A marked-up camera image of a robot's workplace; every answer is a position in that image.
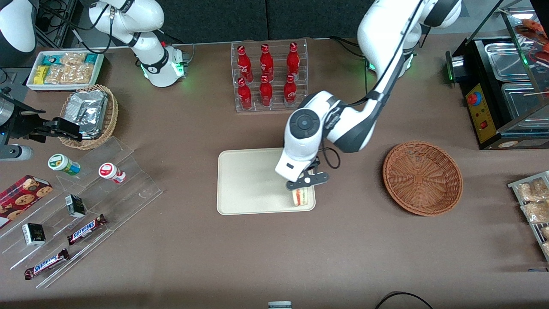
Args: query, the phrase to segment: gray wall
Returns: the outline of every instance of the gray wall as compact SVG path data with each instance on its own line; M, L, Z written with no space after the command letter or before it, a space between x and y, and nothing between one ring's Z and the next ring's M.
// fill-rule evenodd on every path
M166 17L162 30L184 42L204 43L356 37L358 24L374 0L157 1Z

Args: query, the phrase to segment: brown wicker basket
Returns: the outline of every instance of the brown wicker basket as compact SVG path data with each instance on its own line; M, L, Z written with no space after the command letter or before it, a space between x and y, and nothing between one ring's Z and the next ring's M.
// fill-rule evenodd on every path
M397 145L389 152L383 181L400 206L422 216L452 210L463 192L456 162L444 150L421 141Z
M116 101L116 98L114 97L113 93L105 86L102 85L93 85L91 87L78 89L78 92L82 91L93 91L93 90L101 90L106 92L109 95L109 101L107 103L107 109L105 118L103 120L103 133L98 139L95 140L82 140L81 142L77 142L72 139L67 139L65 137L60 137L59 139L63 143L63 145L71 147L71 148L78 148L81 150L90 150L97 148L101 146L103 143L105 143L114 132L114 128L116 127L116 117L118 117L118 102ZM67 104L69 103L70 96L65 101L65 104L63 104L63 107L61 108L61 114L62 117L65 114L65 110L67 108Z

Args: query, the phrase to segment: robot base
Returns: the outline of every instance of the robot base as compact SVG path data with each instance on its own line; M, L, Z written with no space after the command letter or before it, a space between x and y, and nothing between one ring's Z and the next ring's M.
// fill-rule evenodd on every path
M183 53L172 46L166 46L164 48L168 51L168 61L160 69L160 72L151 74L141 65L145 77L156 87L168 87L180 78L184 78L186 75L183 67Z

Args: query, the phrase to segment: red bottle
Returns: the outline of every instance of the red bottle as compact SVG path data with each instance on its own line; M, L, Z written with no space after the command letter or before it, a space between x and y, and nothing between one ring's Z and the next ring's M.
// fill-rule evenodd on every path
M269 83L267 75L261 76L261 85L259 86L259 93L261 93L261 104L265 107L271 106L273 98L273 87Z
M251 109L251 91L244 78L238 78L238 98L243 109Z
M275 79L275 65L273 62L273 57L269 52L269 45L261 45L261 58L259 58L259 63L261 63L261 74L267 75L269 82Z
M295 93L297 87L294 83L294 76L288 75L286 77L286 84L284 85L284 105L291 107L295 104Z
M294 81L299 79L299 54L298 45L294 42L290 43L290 53L286 58L286 65L288 66L288 75L294 76Z
M246 48L240 45L237 47L238 51L238 69L240 74L246 80L246 83L249 84L254 81L254 74L251 72L251 61L246 55Z

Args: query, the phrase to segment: table surface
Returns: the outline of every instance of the table surface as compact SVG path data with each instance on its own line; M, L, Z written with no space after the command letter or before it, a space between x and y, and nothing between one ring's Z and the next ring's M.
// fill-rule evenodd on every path
M435 308L542 307L549 274L526 270L547 263L507 184L549 169L549 152L478 150L459 88L442 78L444 52L462 40L429 36L368 146L327 170L315 209L243 216L216 210L217 157L282 147L289 114L235 112L230 44L198 45L188 78L165 89L143 77L129 49L108 52L98 83L120 104L115 136L166 191L48 289L34 289L0 256L0 307L266 308L291 300L296 309L373 308L395 290ZM308 43L311 93L347 102L364 95L359 58L332 41ZM25 103L55 117L67 95L29 91ZM463 197L451 212L415 216L384 188L385 155L410 140L442 147L461 168ZM53 138L21 144L36 155L2 163L0 187L25 174L54 179L50 155L86 153ZM390 302L424 308L405 296Z

